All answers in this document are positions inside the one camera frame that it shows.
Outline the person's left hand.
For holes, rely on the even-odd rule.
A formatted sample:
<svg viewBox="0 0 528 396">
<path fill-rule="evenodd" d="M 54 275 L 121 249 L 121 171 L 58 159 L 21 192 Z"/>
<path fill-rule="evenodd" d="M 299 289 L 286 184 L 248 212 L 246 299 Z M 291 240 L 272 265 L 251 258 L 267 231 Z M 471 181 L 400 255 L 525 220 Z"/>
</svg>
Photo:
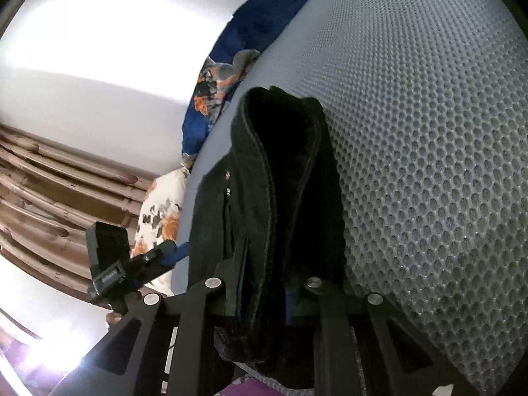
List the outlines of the person's left hand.
<svg viewBox="0 0 528 396">
<path fill-rule="evenodd" d="M 106 323 L 109 327 L 117 325 L 122 319 L 123 316 L 117 312 L 110 312 L 106 315 Z"/>
</svg>

